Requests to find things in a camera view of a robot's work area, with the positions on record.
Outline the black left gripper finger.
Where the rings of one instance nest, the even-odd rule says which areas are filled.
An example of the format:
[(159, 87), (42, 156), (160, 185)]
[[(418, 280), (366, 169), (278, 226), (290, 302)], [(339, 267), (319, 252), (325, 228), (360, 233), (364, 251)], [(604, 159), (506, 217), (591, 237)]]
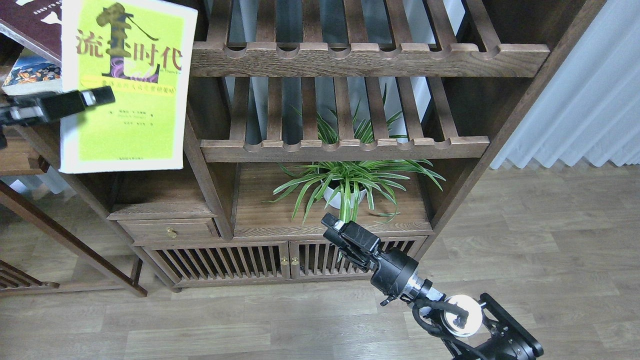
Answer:
[(7, 103), (7, 125), (39, 125), (59, 121), (86, 109), (115, 102), (112, 87), (75, 89), (69, 92), (38, 92), (10, 96)]

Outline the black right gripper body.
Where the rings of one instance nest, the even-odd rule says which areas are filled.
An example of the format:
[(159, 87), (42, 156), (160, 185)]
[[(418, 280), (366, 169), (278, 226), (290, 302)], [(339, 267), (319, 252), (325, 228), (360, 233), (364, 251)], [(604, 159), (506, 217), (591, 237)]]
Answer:
[(401, 299), (413, 301), (419, 294), (419, 285), (413, 280), (418, 262), (398, 248), (390, 251), (364, 251), (368, 269), (373, 270), (370, 282), (387, 301)]

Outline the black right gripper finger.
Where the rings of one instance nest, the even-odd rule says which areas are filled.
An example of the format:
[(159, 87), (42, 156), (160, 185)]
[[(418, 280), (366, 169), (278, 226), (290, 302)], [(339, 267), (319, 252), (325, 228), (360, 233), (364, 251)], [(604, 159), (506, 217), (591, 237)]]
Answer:
[(376, 256), (380, 238), (354, 221), (345, 222), (331, 213), (326, 213), (321, 223), (326, 230), (325, 239), (338, 247), (345, 256)]
[(325, 230), (325, 238), (338, 247), (338, 250), (362, 271), (375, 266), (376, 235), (368, 230)]

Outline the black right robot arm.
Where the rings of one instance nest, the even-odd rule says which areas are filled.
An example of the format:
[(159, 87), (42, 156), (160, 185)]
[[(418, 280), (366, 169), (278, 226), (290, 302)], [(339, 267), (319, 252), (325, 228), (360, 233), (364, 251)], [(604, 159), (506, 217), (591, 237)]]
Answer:
[(479, 299), (446, 296), (418, 275), (418, 262), (398, 248), (383, 250), (380, 238), (354, 221), (331, 213), (322, 218), (324, 237), (362, 271), (386, 299), (399, 299), (411, 308), (416, 323), (441, 339), (455, 360), (535, 360), (542, 345), (486, 292)]

